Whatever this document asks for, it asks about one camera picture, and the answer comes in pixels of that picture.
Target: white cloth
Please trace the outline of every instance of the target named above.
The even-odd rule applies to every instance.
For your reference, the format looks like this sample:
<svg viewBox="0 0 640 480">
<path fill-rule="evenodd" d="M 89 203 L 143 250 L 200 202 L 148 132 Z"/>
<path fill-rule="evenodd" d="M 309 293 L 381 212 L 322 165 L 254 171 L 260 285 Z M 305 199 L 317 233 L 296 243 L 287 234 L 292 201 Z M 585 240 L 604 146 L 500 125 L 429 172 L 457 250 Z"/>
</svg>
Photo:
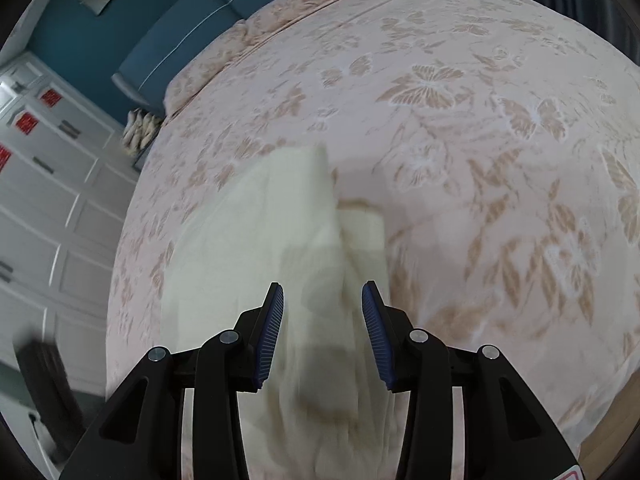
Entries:
<svg viewBox="0 0 640 480">
<path fill-rule="evenodd" d="M 250 468 L 297 479 L 392 476 L 402 428 L 360 303 L 372 279 L 388 298 L 384 240 L 376 213 L 337 211 L 324 148 L 276 150 L 184 225 L 162 298 L 161 341 L 172 352 L 233 327 L 271 282 L 284 290 L 270 378 L 239 397 Z"/>
</svg>

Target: white fuzzy object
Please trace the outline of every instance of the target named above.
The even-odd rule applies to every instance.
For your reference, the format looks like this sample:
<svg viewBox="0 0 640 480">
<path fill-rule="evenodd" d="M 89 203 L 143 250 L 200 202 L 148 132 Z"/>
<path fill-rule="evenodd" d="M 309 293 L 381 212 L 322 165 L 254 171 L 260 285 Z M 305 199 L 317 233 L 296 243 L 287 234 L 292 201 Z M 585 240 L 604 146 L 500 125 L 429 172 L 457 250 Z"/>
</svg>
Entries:
<svg viewBox="0 0 640 480">
<path fill-rule="evenodd" d="M 270 377 L 257 395 L 239 395 L 250 470 L 392 476 L 399 400 L 379 378 L 360 301 L 372 279 L 388 301 L 384 245 L 379 215 L 337 209 L 324 148 L 276 150 L 183 226 L 162 296 L 160 343 L 171 352 L 232 328 L 271 282 L 284 290 Z"/>
</svg>

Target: blue headboard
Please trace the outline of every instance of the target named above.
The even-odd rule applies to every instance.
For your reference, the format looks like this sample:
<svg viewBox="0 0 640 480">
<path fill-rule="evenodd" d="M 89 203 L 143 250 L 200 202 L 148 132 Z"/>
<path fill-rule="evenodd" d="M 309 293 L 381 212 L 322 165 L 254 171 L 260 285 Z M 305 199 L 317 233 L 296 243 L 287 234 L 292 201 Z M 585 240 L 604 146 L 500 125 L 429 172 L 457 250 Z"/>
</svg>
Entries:
<svg viewBox="0 0 640 480">
<path fill-rule="evenodd" d="M 163 110 L 174 76 L 237 20 L 272 1 L 178 0 L 129 53 L 114 82 L 140 104 Z"/>
</svg>

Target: bed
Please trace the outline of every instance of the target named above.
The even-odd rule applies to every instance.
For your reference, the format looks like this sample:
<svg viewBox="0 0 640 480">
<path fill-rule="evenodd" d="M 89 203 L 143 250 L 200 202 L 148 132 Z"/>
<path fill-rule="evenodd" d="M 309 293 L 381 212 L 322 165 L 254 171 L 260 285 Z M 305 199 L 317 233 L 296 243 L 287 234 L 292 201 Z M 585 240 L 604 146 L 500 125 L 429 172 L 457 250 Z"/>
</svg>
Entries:
<svg viewBox="0 0 640 480">
<path fill-rule="evenodd" d="M 636 65 L 531 0 L 275 0 L 167 88 L 108 389 L 162 344 L 180 225 L 252 158 L 321 143 L 337 199 L 383 213 L 392 306 L 501 348 L 577 454 L 638 368 L 639 96 Z"/>
</svg>

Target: teal wall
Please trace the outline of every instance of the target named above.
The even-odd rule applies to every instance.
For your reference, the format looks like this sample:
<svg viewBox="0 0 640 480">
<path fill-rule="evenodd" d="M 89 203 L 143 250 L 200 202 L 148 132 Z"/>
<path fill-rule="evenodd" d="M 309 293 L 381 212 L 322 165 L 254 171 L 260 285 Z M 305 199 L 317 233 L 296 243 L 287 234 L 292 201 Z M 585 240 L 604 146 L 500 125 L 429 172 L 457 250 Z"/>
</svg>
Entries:
<svg viewBox="0 0 640 480">
<path fill-rule="evenodd" d="M 177 0 L 112 0 L 100 16 L 78 0 L 51 0 L 28 49 L 121 123 L 135 107 L 111 82 L 133 46 Z"/>
</svg>

